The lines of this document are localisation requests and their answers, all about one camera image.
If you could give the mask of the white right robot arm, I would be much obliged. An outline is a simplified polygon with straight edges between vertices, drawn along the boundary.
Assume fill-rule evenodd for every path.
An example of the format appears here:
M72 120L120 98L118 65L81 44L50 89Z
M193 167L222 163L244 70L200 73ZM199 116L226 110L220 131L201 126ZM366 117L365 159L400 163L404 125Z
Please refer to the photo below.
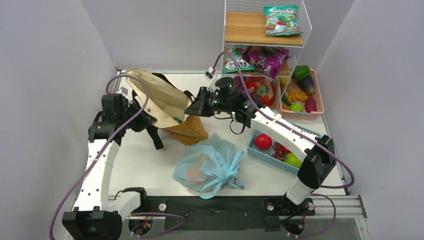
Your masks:
M304 200L321 188L336 166L329 136L315 137L282 119L269 107L253 98L243 83L243 91L236 88L233 78L214 79L201 87L186 115L212 117L218 112L232 115L245 127L262 132L285 146L300 161L297 179L284 195L283 209L290 215L303 207Z

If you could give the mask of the orange cloth tote bag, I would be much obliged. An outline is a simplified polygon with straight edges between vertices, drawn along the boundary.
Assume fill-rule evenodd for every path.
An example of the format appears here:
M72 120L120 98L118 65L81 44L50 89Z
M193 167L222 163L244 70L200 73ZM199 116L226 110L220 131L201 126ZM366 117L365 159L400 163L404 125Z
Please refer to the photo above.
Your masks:
M192 100L163 74L135 68L129 70L127 75L125 80L135 94L142 102L147 100L144 111L157 119L153 124L155 127L184 145L194 145L209 138L200 118L185 114Z

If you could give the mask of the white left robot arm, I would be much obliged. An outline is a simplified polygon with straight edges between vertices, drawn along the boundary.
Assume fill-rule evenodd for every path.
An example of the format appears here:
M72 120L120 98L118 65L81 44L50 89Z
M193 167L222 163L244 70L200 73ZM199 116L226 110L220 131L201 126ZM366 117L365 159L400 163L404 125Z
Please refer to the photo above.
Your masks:
M129 101L120 93L105 94L102 110L88 129L88 159L80 193L71 211L62 215L62 225L74 240L117 240L123 221L134 212L143 215L149 201L143 187L129 187L109 201L113 166L127 129L140 132L156 119L144 112L146 102Z

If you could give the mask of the green snack bag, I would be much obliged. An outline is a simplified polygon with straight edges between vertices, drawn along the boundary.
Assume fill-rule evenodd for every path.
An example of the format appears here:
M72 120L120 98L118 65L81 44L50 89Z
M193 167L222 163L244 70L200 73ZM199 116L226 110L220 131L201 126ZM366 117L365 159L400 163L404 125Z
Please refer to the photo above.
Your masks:
M177 123L179 123L179 124L182 124L183 123L183 121L181 120L181 119L179 119L179 118L174 118L174 120L177 122Z

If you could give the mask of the teal Fox's candy bag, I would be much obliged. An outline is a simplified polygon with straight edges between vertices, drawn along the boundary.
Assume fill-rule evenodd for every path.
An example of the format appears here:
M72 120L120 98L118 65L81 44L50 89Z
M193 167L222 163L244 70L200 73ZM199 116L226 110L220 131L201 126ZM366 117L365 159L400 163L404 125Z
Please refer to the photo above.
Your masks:
M241 71L253 71L255 69L252 65L243 59L243 53L247 50L247 48L247 45L237 44L229 44L226 46L226 50L236 59L236 62L234 62L230 56L226 55L223 62L223 74L237 72L238 70L236 64Z

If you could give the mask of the light blue plastic grocery bag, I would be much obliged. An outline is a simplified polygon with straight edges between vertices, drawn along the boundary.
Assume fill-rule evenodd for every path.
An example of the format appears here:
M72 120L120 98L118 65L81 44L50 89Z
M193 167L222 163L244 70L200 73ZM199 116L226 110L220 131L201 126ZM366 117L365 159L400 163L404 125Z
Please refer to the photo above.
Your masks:
M215 197L221 189L243 190L239 178L245 152L214 133L206 140L188 145L176 162L173 179L199 193L204 200Z

